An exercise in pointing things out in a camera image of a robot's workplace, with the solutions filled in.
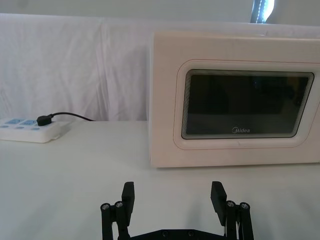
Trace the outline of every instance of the screw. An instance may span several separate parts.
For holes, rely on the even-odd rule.
[[[228,201],[226,204],[227,204],[229,207],[234,207],[234,206],[235,206],[232,201]]]
[[[189,237],[193,237],[194,235],[195,235],[194,231],[192,231],[192,230],[188,231],[188,236]]]
[[[168,235],[169,235],[169,233],[168,233],[168,231],[162,231],[162,236],[164,236],[164,237],[168,237]]]
[[[123,206],[123,204],[122,204],[122,202],[117,202],[117,203],[115,204],[115,206],[116,206],[117,208],[121,208],[121,207]]]
[[[243,209],[248,209],[248,208],[249,208],[248,204],[246,204],[246,203],[242,203],[242,204],[241,204],[241,207],[242,207]]]
[[[108,209],[109,208],[109,204],[104,204],[104,205],[102,205],[102,210],[106,210],[106,209]]]

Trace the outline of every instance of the black power cord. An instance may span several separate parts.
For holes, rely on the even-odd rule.
[[[84,120],[87,120],[87,121],[91,121],[91,122],[95,121],[95,120],[89,119],[89,118],[84,117],[84,116],[80,116],[80,115],[72,113],[72,112],[56,112],[56,113],[52,113],[52,114],[49,114],[49,115],[39,116],[36,119],[36,122],[38,123],[38,126],[45,126],[45,125],[48,125],[48,124],[52,123],[52,118],[54,116],[57,116],[57,115],[71,115],[71,116],[75,116],[75,117],[78,117],[78,118],[81,118],[81,119],[84,119]]]

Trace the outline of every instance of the white tabletop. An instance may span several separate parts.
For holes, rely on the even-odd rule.
[[[44,144],[0,141],[1,240],[99,240],[100,205],[121,200],[127,181],[135,184],[131,236],[223,234],[210,200],[212,181],[221,181],[229,200],[250,204],[256,240],[319,239],[319,164],[156,169],[146,122],[68,127]]]

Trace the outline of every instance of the dark glass window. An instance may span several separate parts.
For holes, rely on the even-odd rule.
[[[311,72],[192,69],[186,75],[184,139],[291,138]]]

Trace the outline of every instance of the microwave oven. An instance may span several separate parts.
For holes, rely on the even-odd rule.
[[[156,32],[155,167],[320,160],[320,38]]]

